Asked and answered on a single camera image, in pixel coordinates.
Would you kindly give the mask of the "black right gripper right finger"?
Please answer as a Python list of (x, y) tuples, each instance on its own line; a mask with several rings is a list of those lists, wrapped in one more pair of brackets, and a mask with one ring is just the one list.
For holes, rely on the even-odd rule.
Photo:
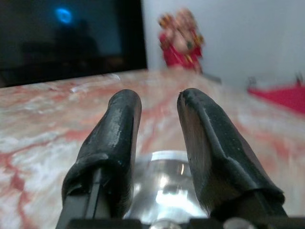
[(213, 218), (285, 216), (285, 197), (225, 111), (196, 88), (177, 111), (196, 197)]

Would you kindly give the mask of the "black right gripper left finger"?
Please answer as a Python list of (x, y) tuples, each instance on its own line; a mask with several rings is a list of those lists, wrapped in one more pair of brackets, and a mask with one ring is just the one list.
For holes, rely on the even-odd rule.
[(62, 188), (59, 229), (84, 219), (122, 218), (133, 198), (133, 172), (142, 103), (129, 89), (115, 93), (83, 142)]

